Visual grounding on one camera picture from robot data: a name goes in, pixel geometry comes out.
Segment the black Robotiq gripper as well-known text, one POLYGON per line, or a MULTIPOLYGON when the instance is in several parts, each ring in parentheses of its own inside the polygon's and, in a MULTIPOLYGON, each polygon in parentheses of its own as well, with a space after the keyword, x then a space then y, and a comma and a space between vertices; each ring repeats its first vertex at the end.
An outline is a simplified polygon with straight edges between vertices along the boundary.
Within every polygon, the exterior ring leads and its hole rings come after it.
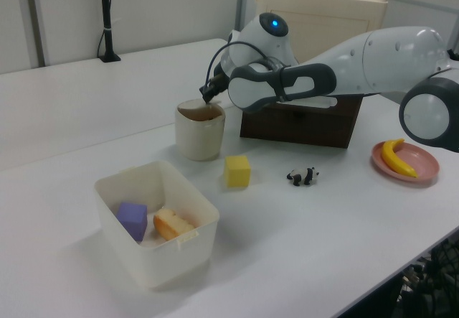
POLYGON ((203 85, 199 89, 199 92, 202 94, 204 102, 209 103, 217 95, 217 92, 226 91, 226 89, 228 89, 228 85, 229 78, 224 73, 220 73, 214 76, 214 85, 203 85))

